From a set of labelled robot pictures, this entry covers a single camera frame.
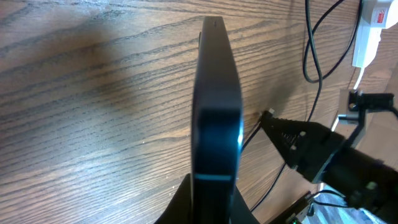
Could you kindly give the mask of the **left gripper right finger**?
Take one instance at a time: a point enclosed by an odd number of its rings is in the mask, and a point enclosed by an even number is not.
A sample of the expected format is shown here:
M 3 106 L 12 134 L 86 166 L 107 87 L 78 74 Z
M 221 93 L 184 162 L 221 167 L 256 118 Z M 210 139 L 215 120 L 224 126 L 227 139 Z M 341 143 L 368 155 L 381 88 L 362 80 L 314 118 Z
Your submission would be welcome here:
M 233 207 L 231 209 L 230 224 L 259 224 L 251 213 L 237 187 L 234 190 Z

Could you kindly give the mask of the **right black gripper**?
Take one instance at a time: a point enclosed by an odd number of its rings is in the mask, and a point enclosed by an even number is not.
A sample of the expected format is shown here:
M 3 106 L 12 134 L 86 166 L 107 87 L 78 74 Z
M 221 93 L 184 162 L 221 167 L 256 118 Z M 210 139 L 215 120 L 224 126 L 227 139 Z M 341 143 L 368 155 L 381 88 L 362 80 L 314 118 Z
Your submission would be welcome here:
M 285 163 L 313 184 L 346 141 L 320 123 L 276 118 L 273 110 L 263 112 L 260 126 Z

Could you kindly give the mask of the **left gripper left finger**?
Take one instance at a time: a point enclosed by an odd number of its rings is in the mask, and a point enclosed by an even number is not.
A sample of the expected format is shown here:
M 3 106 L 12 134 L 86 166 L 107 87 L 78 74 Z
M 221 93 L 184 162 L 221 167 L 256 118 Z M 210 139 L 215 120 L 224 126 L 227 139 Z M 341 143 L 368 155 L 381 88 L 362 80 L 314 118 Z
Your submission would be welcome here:
M 155 224 L 190 224 L 191 174 L 187 174 Z

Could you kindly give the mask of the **Samsung Galaxy smartphone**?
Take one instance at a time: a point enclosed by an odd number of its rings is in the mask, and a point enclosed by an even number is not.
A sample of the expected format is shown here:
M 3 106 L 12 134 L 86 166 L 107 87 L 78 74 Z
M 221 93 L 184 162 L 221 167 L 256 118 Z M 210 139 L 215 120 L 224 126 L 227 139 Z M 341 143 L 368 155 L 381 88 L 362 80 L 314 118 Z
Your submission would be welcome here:
M 200 33 L 192 103 L 192 222 L 229 223 L 243 141 L 239 76 L 222 17 Z

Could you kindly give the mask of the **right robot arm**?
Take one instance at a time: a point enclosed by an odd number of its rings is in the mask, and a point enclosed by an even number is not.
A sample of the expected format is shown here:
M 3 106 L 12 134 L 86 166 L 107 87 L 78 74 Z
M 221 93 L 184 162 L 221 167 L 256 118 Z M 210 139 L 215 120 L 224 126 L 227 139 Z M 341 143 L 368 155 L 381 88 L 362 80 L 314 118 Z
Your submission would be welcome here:
M 260 125 L 285 163 L 307 181 L 324 182 L 343 194 L 347 206 L 365 208 L 397 223 L 397 171 L 352 148 L 326 126 L 275 118 L 263 112 Z

